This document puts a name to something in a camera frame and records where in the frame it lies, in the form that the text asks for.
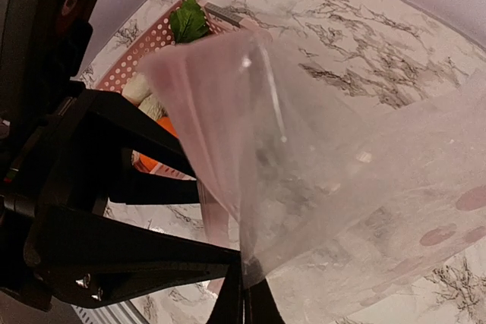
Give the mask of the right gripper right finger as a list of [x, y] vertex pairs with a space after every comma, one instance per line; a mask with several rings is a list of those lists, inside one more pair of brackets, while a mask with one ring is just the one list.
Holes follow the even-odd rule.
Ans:
[[226, 275], [207, 324], [283, 324], [285, 322], [266, 279], [244, 288], [239, 261], [234, 260], [219, 265], [226, 268]]

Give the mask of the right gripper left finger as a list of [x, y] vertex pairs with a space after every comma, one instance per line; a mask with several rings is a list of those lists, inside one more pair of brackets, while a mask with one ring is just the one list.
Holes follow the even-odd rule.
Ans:
[[112, 113], [103, 91], [84, 90], [66, 102], [40, 134], [26, 161], [25, 193], [34, 200], [24, 244], [25, 263], [60, 300], [101, 307], [178, 285], [222, 278], [220, 263], [239, 252], [108, 219], [108, 202], [133, 205], [197, 203], [194, 175], [156, 174], [153, 160], [131, 152], [131, 168], [114, 177], [99, 151]]

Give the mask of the clear zip top bag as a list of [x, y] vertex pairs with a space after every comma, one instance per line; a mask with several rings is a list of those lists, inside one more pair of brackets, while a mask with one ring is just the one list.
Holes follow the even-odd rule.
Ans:
[[372, 119], [273, 42], [251, 91], [251, 161], [216, 189], [247, 288], [268, 279], [289, 323], [390, 296], [485, 236], [485, 77]]

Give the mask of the pink perforated plastic basket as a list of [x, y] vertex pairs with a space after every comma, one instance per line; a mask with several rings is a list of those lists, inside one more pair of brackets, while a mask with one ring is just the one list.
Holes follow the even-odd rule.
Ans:
[[[252, 26], [125, 58], [135, 74], [145, 75], [169, 114], [184, 159], [175, 170], [211, 189], [238, 178], [240, 167], [251, 161], [251, 91], [261, 94], [266, 85], [265, 58], [272, 44], [269, 33]], [[99, 151], [114, 177], [131, 168], [131, 141], [141, 135], [142, 123], [153, 119], [119, 93], [104, 92], [99, 103], [112, 113]]]

